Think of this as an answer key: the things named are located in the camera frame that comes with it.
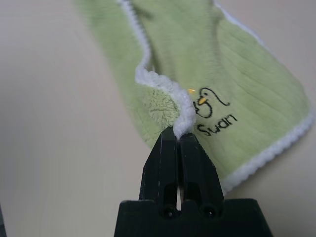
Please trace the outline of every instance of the embroidered swan logo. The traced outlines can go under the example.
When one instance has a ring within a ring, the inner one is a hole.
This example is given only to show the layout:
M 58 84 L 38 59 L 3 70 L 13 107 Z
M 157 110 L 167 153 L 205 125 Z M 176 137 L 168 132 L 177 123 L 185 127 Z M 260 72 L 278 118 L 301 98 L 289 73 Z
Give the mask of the embroidered swan logo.
M 197 103 L 194 101 L 194 107 L 196 109 L 196 114 L 200 115 L 203 118 L 209 118 L 213 114 L 212 106 L 210 105 L 210 101 L 214 101 L 217 99 L 222 105 L 229 106 L 230 103 L 224 103 L 221 99 L 216 95 L 216 93 L 209 88 L 202 88 L 199 91 L 200 98 L 197 100 Z

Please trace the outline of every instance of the green towel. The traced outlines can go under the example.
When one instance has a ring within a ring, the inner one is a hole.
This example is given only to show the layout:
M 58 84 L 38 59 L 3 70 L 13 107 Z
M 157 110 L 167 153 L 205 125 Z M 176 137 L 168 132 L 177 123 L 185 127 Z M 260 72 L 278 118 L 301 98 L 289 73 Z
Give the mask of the green towel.
M 135 82 L 140 44 L 116 0 L 76 0 L 109 58 L 126 105 L 152 147 L 179 116 L 165 92 Z M 314 116 L 298 80 L 258 38 L 211 0 L 133 0 L 149 38 L 151 66 L 189 91 L 194 134 L 223 191 L 289 147 Z

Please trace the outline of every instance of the white background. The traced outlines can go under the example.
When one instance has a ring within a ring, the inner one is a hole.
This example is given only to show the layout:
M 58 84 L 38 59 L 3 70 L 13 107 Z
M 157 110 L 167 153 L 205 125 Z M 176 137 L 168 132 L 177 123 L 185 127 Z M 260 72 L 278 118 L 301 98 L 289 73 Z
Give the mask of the white background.
M 316 104 L 314 0 L 222 0 Z M 275 236 L 316 235 L 316 131 L 229 198 L 255 198 Z M 67 0 L 0 3 L 0 203 L 8 237 L 111 237 L 150 152 L 102 52 Z

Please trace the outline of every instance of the fuzzy towel fabric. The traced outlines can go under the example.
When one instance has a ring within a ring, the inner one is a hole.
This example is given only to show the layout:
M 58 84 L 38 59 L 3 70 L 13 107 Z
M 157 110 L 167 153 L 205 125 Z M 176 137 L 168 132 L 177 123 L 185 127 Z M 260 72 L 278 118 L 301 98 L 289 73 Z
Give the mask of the fuzzy towel fabric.
M 153 146 L 179 117 L 162 90 L 139 85 L 142 50 L 116 0 L 76 0 L 109 59 L 134 124 Z M 314 116 L 298 80 L 258 38 L 211 0 L 133 0 L 148 36 L 152 70 L 186 89 L 194 134 L 224 192 L 302 136 Z

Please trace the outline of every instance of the yellow beak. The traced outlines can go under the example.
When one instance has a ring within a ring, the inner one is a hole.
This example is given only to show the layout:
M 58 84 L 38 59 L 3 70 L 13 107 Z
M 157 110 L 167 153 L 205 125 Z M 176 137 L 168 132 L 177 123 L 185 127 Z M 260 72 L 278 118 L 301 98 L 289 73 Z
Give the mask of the yellow beak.
M 199 100 L 198 100 L 198 105 L 202 105 L 206 102 L 206 98 L 205 97 L 201 97 Z

